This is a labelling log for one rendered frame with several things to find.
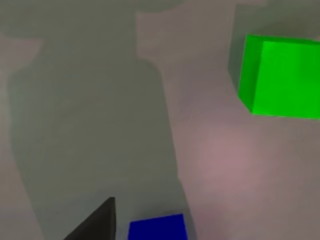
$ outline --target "dark blue block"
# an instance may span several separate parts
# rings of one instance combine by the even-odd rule
[[[130,223],[128,240],[188,240],[183,214]]]

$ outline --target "black object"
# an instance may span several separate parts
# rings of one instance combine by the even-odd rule
[[[108,198],[64,240],[115,240],[116,199]]]

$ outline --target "bright green block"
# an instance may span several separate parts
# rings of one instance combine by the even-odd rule
[[[238,96],[254,115],[320,118],[320,42],[248,35]]]

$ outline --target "green cube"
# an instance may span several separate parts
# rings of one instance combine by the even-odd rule
[[[238,96],[253,115],[320,118],[320,42],[247,35]]]

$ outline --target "cube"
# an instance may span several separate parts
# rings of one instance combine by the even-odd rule
[[[253,115],[320,118],[320,42],[247,35],[238,97]]]
[[[183,214],[130,223],[128,240],[188,240]]]

